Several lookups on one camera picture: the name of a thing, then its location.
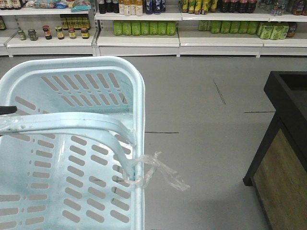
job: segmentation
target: wooden panel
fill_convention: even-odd
[[[281,129],[253,179],[272,229],[307,229],[307,173]]]

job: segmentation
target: condiment jar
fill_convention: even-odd
[[[81,28],[81,37],[83,39],[88,39],[90,34],[88,33],[88,29],[86,27]]]
[[[18,33],[18,37],[20,38],[20,40],[23,41],[27,39],[23,30],[18,30],[17,33]]]
[[[36,41],[38,39],[38,36],[37,36],[35,29],[28,30],[28,34],[29,34],[31,41]]]
[[[63,29],[62,26],[56,26],[56,32],[57,32],[57,37],[59,40],[64,39],[64,33],[63,33]]]
[[[44,31],[44,34],[45,34],[45,39],[50,40],[52,38],[52,36],[51,36],[51,32],[50,32],[49,26],[48,25],[44,25],[43,26],[43,31]]]
[[[70,27],[68,29],[68,34],[69,34],[69,38],[70,39],[75,39],[77,36],[76,36],[76,32],[75,32],[75,29],[73,27]]]

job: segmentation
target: white shelf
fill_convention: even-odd
[[[267,11],[259,8],[253,13],[222,13],[217,9],[215,13],[208,12],[206,15],[182,13],[182,20],[268,21],[270,16]]]
[[[51,14],[88,14],[88,11],[71,12],[71,8],[65,9],[37,9],[34,7],[23,7],[20,10],[3,10],[1,16],[6,15],[51,15]]]
[[[115,36],[113,31],[103,30],[97,40],[100,55],[154,56],[178,55],[178,35]]]
[[[0,31],[0,56],[9,55],[9,52],[6,48],[6,44],[12,37],[15,36],[16,33],[17,33],[17,30],[13,30],[13,29],[6,29],[3,31]]]
[[[140,35],[115,36],[113,31],[102,30],[97,40],[98,46],[147,46],[147,47],[179,47],[178,35]]]
[[[295,33],[283,40],[262,40],[264,47],[307,47],[307,33]]]
[[[251,34],[212,34],[209,31],[179,31],[179,40],[180,46],[263,46],[262,40]]]
[[[46,40],[44,37],[39,37],[36,41],[31,41],[27,36],[26,40],[20,40],[18,36],[12,38],[6,45],[10,57],[13,55],[28,55],[28,54],[93,54],[92,41],[95,31],[90,32],[89,39],[83,39],[80,36],[80,31],[77,32],[76,39],[70,39],[66,36],[59,40],[56,36]]]
[[[119,13],[96,13],[95,20],[181,21],[181,13],[178,6],[167,5],[166,11],[159,15],[143,13],[143,16],[125,16]]]
[[[289,12],[286,12],[282,16],[271,16],[269,22],[307,22],[307,16],[303,15],[293,15]]]

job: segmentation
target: shopping basket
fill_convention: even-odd
[[[142,230],[144,83],[119,57],[27,61],[0,80],[0,230]]]

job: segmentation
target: floor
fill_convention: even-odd
[[[30,59],[0,57],[0,76]],[[157,172],[145,189],[147,230],[267,230],[244,177],[274,114],[263,92],[271,70],[306,71],[299,57],[125,57],[146,85],[145,153],[190,189]]]

